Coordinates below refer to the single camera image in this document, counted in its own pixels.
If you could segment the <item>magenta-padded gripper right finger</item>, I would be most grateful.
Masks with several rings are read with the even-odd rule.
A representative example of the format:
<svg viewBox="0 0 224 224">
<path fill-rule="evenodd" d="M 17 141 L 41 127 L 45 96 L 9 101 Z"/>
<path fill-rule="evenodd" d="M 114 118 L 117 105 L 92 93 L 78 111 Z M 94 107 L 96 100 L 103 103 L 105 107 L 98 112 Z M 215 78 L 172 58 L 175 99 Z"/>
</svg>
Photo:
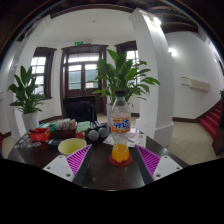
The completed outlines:
<svg viewBox="0 0 224 224">
<path fill-rule="evenodd" d="M 159 156 L 139 145 L 135 146 L 135 150 L 140 172 L 145 184 L 160 180 L 182 169 L 182 167 L 168 155 Z"/>
</svg>

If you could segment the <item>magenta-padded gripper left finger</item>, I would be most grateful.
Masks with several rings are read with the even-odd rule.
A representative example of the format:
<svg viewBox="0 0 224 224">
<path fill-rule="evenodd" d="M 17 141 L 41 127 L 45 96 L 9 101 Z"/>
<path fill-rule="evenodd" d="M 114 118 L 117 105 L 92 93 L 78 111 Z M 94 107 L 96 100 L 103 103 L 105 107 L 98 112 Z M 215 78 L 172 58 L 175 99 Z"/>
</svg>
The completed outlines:
<svg viewBox="0 0 224 224">
<path fill-rule="evenodd" d="M 68 156 L 57 156 L 44 167 L 44 170 L 81 186 L 89 167 L 92 153 L 92 145 L 87 145 Z"/>
</svg>

